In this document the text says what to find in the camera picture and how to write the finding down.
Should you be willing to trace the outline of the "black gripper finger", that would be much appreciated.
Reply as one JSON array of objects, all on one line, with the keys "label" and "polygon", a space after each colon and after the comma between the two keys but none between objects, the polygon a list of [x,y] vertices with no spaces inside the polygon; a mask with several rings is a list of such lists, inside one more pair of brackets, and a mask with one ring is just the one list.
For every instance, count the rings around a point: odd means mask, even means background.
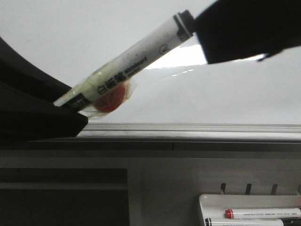
[{"label": "black gripper finger", "polygon": [[299,0],[217,0],[195,19],[209,64],[263,54],[265,58],[301,44]]},{"label": "black gripper finger", "polygon": [[0,143],[75,137],[88,118],[53,102],[70,86],[46,74],[0,40]]}]

